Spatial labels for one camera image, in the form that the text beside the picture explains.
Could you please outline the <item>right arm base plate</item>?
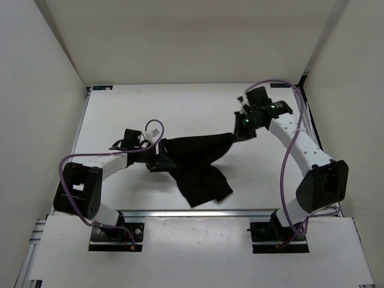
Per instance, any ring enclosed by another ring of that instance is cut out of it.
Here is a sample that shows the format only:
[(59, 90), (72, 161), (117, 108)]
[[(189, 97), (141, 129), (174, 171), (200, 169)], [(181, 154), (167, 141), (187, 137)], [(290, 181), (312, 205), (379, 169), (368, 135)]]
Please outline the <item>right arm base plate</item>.
[(294, 236), (284, 227), (280, 232), (269, 222), (251, 222), (247, 229), (251, 233), (253, 254), (302, 254), (309, 253), (305, 236)]

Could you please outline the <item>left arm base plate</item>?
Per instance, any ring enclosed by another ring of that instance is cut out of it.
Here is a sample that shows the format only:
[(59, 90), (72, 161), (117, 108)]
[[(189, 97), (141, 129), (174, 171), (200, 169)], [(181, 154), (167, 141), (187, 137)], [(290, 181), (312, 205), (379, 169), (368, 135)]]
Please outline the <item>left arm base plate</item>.
[(89, 251), (141, 252), (145, 224), (143, 222), (125, 222), (124, 226), (130, 231), (134, 239), (131, 243), (130, 235), (121, 229), (105, 229), (93, 227), (89, 239)]

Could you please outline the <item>black skirt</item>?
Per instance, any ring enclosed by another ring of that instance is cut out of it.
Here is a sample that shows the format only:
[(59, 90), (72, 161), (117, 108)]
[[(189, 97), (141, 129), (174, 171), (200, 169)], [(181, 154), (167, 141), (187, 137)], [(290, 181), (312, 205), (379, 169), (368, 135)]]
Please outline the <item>black skirt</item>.
[(190, 207), (221, 202), (233, 193), (227, 178), (213, 162), (235, 141), (232, 133), (163, 139), (162, 146), (176, 168), (169, 173)]

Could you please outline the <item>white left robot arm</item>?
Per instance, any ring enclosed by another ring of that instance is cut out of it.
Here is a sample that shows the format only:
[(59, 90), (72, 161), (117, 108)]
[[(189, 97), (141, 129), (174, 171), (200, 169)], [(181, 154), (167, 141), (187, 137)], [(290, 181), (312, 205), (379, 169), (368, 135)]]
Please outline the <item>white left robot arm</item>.
[(84, 164), (67, 163), (53, 207), (56, 211), (83, 217), (103, 229), (112, 240), (119, 240), (126, 232), (124, 217), (102, 204), (102, 182), (134, 163), (144, 163), (154, 173), (175, 170), (176, 164), (161, 143), (154, 145), (148, 140), (119, 140), (110, 150), (112, 153), (99, 155)]

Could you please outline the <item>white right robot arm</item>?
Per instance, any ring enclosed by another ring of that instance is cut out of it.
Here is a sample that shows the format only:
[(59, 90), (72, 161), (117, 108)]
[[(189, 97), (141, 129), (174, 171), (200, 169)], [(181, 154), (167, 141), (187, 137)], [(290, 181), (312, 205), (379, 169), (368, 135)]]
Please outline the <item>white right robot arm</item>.
[(301, 128), (299, 118), (284, 101), (250, 103), (240, 97), (241, 109), (236, 115), (235, 135), (239, 140), (248, 140), (259, 128), (267, 129), (286, 148), (285, 157), (292, 157), (303, 179), (296, 189), (295, 197), (285, 202), (280, 194), (282, 207), (272, 214), (269, 232), (282, 240), (294, 226), (312, 212), (344, 200), (349, 167), (343, 160), (335, 161), (323, 152)]

